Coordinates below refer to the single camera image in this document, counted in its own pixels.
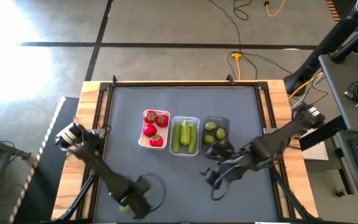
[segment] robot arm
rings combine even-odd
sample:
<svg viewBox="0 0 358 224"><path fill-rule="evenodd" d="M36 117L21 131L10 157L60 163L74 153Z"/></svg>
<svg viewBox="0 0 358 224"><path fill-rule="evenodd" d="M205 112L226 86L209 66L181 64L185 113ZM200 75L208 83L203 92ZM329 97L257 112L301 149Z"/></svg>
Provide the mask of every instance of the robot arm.
<svg viewBox="0 0 358 224"><path fill-rule="evenodd" d="M219 142L204 150L208 158L218 161L216 170L208 169L205 173L207 183L213 191L220 188L222 181L231 183L241 179L248 170L260 170L270 167L275 155L282 152L292 136L304 129L318 128L324 124L325 117L314 106L301 106L294 118L284 127L271 134L256 137L251 142L234 152L229 142Z"/></svg>
<svg viewBox="0 0 358 224"><path fill-rule="evenodd" d="M121 206L130 207L135 213L135 218L144 218L152 212L144 194L150 189L149 183L139 177L137 181L131 181L121 174L113 172L106 163L98 158L94 151L102 148L102 140L98 134L86 130L82 125L71 123L55 139L63 151L74 154L84 161L106 183L109 195Z"/></svg>

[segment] cucumber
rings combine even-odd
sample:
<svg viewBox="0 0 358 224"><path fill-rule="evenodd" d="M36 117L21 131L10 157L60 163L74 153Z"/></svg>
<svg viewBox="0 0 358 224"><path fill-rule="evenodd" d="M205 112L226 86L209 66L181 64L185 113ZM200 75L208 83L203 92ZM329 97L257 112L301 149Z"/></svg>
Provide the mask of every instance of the cucumber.
<svg viewBox="0 0 358 224"><path fill-rule="evenodd" d="M190 124L190 143L188 148L189 154L194 154L197 144L197 127L194 124Z"/></svg>
<svg viewBox="0 0 358 224"><path fill-rule="evenodd" d="M179 153L180 150L180 130L181 125L179 122L175 123L175 127L173 129L173 152Z"/></svg>
<svg viewBox="0 0 358 224"><path fill-rule="evenodd" d="M181 126L180 143L184 146L187 146L190 143L190 126L187 120L185 120Z"/></svg>

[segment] concrete floor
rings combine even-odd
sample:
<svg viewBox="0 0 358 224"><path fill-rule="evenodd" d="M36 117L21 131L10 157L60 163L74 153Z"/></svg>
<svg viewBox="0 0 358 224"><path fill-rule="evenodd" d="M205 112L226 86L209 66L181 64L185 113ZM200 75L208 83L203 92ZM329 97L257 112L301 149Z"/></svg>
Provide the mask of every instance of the concrete floor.
<svg viewBox="0 0 358 224"><path fill-rule="evenodd" d="M215 0L230 16L232 1ZM0 1L0 141L12 141L25 151L38 151L61 96L79 97L93 48L15 47L18 42L94 42L107 0ZM274 11L280 1L272 1ZM234 17L243 44L316 45L334 25L325 0L287 0L281 13L269 18L263 1L244 9L248 21ZM103 42L238 42L230 20L207 0L115 0ZM231 72L229 49L117 49L102 48L92 80L215 80ZM244 50L271 58L295 71L309 56L308 50ZM270 62L249 57L258 68L258 79L281 79L287 74ZM241 61L243 79L254 79L250 63ZM318 84L329 91L326 81ZM306 102L322 93L311 91ZM339 112L331 94L316 106L328 119ZM24 183L29 165L15 160L4 176L13 202ZM358 196L336 198L341 186L337 172L310 172L320 217L358 222ZM14 203L0 206L6 220Z"/></svg>

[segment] tomato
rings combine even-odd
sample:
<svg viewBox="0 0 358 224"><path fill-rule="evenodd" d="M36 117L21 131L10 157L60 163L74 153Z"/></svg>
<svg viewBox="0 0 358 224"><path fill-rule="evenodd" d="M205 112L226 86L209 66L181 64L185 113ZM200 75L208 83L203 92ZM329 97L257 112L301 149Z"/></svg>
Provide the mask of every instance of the tomato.
<svg viewBox="0 0 358 224"><path fill-rule="evenodd" d="M156 120L157 120L157 114L154 111L149 110L146 111L146 113L144 113L144 121L146 123L152 124Z"/></svg>
<svg viewBox="0 0 358 224"><path fill-rule="evenodd" d="M147 137L150 137L157 133L157 128L155 128L152 124L145 125L143 128L143 134Z"/></svg>
<svg viewBox="0 0 358 224"><path fill-rule="evenodd" d="M157 126L163 128L163 127L168 126L168 121L169 121L168 116L166 116L166 115L158 115L156 123L157 123Z"/></svg>
<svg viewBox="0 0 358 224"><path fill-rule="evenodd" d="M150 138L150 145L155 147L161 147L163 144L163 139L159 134L155 134Z"/></svg>

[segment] plastic container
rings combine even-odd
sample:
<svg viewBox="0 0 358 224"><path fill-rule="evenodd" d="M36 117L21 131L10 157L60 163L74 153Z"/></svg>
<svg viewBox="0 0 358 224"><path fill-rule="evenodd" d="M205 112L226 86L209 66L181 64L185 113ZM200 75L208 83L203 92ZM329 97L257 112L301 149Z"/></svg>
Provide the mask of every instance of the plastic container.
<svg viewBox="0 0 358 224"><path fill-rule="evenodd" d="M185 116L176 116L174 118L172 118L172 123L171 123L171 128L172 130L174 129L175 127L175 123L179 122L180 124L183 124L183 122L187 120L187 122L189 124L194 124L197 128L197 142L196 142L196 151L194 154L189 154L187 153L188 151L188 146L182 146L180 145L180 150L179 150L179 153L174 153L173 152L173 144L172 144L172 141L173 141L173 131L171 131L171 141L169 143L169 151L176 155L176 156L196 156L198 154L198 143L200 142L200 120L198 118L193 118L193 117L185 117Z"/></svg>
<svg viewBox="0 0 358 224"><path fill-rule="evenodd" d="M144 126L145 125L148 125L148 123L146 123L144 120L143 120L143 117L142 117L142 120L143 120L143 126L142 126L142 130L140 130L140 138L139 138L139 145L146 148L146 149L155 149L155 150L164 150L165 147L167 146L167 141L168 141L168 130L169 130L169 120L171 119L171 115L169 114L168 111L162 111L162 110L152 110L152 111L155 111L155 113L157 115L161 115L161 114L164 114L166 116L168 116L168 126L167 127L164 127L164 128L161 128L161 127L158 127L157 124L154 122L152 123L153 126L155 126L157 128L157 134L159 134L162 139L163 139L163 145L161 147L155 147L155 146L151 146L150 145L150 137L147 137L146 135L143 134L143 129L144 129Z"/></svg>
<svg viewBox="0 0 358 224"><path fill-rule="evenodd" d="M205 127L206 123L208 123L208 122L214 122L216 124L216 128L214 130L212 130L212 131L205 130L204 127ZM204 150L205 147L210 146L210 144L205 144L204 143L204 137L206 135L214 136L215 142L216 141L221 141L221 140L218 140L217 137L216 137L216 131L219 128L223 128L224 131L226 132L226 137L224 139L229 139L229 135L230 135L230 120L227 119L227 118L222 118L222 117L217 117L217 116L207 116L203 120L203 125L202 125L201 128L203 129L203 131L202 131L203 134L201 135L200 146L199 146L201 150Z"/></svg>

